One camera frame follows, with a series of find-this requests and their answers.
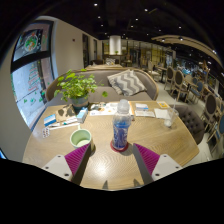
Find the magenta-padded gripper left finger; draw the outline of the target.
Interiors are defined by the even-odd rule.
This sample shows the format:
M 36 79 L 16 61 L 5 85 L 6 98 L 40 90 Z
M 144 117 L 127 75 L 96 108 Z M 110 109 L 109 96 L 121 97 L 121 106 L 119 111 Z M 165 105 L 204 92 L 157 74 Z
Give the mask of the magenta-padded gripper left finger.
M 82 181 L 90 155 L 91 146 L 86 144 L 65 156 L 56 155 L 42 169 L 79 185 Z

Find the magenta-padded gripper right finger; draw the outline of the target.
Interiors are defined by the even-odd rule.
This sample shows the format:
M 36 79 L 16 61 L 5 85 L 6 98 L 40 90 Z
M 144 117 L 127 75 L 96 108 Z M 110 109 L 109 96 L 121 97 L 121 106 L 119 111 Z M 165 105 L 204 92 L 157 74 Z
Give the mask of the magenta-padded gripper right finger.
M 136 143 L 133 144 L 133 154 L 145 185 L 182 169 L 168 154 L 158 155 Z

